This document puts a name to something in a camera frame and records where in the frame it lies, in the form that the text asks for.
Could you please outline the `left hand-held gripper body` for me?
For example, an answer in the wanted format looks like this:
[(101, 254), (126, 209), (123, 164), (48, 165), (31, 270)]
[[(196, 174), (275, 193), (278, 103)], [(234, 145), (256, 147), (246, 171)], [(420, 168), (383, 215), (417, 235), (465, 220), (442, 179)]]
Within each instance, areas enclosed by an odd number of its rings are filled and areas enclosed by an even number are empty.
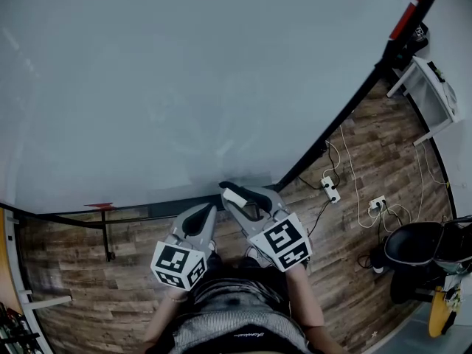
[(158, 241), (150, 264), (157, 280), (190, 291), (207, 271), (212, 236), (212, 233), (194, 236), (170, 234), (165, 241)]

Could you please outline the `white eraser block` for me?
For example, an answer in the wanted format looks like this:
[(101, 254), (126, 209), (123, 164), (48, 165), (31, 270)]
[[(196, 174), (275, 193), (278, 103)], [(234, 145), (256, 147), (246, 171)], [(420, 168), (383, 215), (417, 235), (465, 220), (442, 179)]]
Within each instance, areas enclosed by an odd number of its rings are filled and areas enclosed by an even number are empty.
[(247, 204), (247, 200), (245, 198), (241, 197), (229, 188), (226, 188), (223, 191), (223, 199), (226, 201), (231, 201), (233, 204), (236, 204), (240, 208), (244, 208), (244, 206)]

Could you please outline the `person's right forearm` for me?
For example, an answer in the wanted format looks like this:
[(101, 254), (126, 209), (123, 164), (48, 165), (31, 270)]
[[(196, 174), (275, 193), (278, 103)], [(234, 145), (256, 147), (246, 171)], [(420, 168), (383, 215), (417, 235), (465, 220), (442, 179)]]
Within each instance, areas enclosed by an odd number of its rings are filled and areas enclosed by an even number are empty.
[(302, 327), (325, 325), (321, 306), (313, 292), (305, 267), (300, 263), (285, 272), (292, 318)]

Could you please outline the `whiteboard with black stand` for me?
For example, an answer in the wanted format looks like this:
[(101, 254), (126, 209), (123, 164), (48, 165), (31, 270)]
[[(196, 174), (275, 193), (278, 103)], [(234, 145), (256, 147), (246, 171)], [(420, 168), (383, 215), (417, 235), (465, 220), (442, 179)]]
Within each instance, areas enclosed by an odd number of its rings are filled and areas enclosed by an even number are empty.
[(0, 0), (0, 207), (69, 225), (282, 190), (410, 39), (389, 36), (411, 1)]

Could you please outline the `person's white shoe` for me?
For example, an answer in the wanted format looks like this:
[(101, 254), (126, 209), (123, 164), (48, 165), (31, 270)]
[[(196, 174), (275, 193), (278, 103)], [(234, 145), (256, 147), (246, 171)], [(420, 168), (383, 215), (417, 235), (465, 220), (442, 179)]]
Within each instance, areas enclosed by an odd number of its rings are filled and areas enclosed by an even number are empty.
[(264, 265), (259, 251), (253, 246), (248, 247), (240, 266), (244, 268), (263, 268)]

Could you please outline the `person's black trouser legs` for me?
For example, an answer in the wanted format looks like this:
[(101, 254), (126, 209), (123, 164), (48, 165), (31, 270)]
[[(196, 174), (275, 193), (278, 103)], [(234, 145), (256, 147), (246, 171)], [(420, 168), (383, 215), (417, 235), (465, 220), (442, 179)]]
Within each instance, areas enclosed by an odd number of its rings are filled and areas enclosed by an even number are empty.
[(247, 280), (258, 282), (271, 289), (282, 298), (288, 298), (288, 286), (285, 274), (273, 266), (263, 268), (252, 257), (244, 257), (233, 268), (225, 265), (221, 257), (215, 252), (207, 260), (207, 271), (201, 281), (210, 280)]

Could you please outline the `person's black shirt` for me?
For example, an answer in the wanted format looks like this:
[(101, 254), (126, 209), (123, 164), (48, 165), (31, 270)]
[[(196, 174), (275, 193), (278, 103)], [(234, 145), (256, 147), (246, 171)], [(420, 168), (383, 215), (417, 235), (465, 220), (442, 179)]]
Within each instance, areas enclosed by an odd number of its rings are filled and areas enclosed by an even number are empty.
[(269, 351), (281, 354), (305, 354), (306, 346), (299, 348), (288, 339), (254, 324), (225, 333), (205, 344), (211, 354)]

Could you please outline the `black hard-shell backpack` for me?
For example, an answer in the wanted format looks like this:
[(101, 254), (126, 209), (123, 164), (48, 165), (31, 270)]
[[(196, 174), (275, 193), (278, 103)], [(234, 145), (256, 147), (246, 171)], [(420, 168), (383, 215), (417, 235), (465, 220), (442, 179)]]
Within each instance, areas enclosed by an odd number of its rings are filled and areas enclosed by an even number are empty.
[(384, 253), (405, 266), (435, 264), (447, 274), (472, 272), (472, 215), (406, 224), (388, 236)]

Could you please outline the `yellow round table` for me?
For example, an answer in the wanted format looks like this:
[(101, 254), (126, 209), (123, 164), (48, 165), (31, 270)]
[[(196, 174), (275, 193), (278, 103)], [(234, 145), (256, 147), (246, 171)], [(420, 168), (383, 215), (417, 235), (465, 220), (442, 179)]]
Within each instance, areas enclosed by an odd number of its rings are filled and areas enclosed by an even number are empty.
[(431, 305), (428, 318), (428, 334), (432, 338), (441, 336), (441, 330), (451, 313), (445, 302), (446, 273), (433, 267), (408, 267), (395, 270), (390, 286), (392, 301), (399, 305), (409, 301)]

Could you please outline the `black pouch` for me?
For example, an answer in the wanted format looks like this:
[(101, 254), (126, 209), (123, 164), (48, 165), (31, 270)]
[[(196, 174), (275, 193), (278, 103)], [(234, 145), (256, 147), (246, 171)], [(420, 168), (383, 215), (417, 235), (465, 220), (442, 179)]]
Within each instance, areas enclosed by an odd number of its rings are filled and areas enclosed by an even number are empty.
[(447, 331), (449, 330), (449, 328), (454, 324), (455, 322), (455, 319), (457, 317), (457, 313), (455, 311), (452, 311), (450, 314), (449, 314), (449, 317), (448, 319), (446, 320), (442, 330), (441, 330), (441, 334), (442, 335), (445, 335), (447, 333)]

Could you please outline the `black office chair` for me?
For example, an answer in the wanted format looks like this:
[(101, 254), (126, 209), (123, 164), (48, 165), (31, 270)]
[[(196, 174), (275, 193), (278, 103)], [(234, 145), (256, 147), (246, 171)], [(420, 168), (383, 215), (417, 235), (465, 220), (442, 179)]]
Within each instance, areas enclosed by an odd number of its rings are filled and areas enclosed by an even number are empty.
[(391, 67), (403, 71), (420, 50), (428, 46), (428, 27), (421, 22), (406, 45), (392, 61)]

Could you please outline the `white rounded item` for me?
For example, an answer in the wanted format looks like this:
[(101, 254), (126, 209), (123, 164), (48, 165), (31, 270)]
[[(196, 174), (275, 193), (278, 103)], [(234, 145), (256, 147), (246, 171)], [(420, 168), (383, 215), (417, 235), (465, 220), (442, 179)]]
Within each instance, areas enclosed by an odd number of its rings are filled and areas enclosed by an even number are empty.
[(458, 110), (457, 96), (455, 94), (455, 91), (447, 81), (445, 81), (442, 84), (442, 88), (446, 97), (446, 102), (451, 111), (451, 114), (456, 117), (458, 115), (459, 110)]

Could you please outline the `black green item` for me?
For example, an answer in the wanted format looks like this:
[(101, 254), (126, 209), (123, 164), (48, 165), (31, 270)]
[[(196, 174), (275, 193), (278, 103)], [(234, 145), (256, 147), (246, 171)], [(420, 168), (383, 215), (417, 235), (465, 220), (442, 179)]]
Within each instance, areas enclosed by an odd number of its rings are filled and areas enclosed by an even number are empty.
[(435, 74), (436, 78), (440, 83), (444, 83), (445, 79), (443, 78), (442, 72), (435, 66), (433, 61), (429, 61), (427, 63), (427, 66), (433, 71)]

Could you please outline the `red tape strip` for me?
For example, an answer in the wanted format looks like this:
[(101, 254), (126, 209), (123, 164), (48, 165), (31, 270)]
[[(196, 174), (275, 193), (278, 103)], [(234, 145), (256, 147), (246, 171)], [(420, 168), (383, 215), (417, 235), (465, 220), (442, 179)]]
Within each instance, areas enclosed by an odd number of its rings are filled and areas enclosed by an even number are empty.
[(389, 40), (396, 41), (405, 32), (410, 32), (417, 26), (417, 5), (418, 1), (409, 2), (398, 23), (392, 30)]

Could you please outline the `yellow table with white frame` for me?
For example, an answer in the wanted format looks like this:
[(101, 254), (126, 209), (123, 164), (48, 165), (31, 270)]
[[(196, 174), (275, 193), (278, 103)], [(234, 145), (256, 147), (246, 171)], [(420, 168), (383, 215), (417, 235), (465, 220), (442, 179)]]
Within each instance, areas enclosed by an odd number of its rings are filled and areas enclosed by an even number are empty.
[(13, 213), (0, 207), (0, 303), (26, 319), (43, 354), (54, 354), (36, 319), (35, 310), (66, 304), (71, 302), (72, 298), (66, 295), (48, 296), (47, 299), (37, 302), (30, 300), (32, 291), (24, 286), (21, 276), (15, 240), (16, 224)]

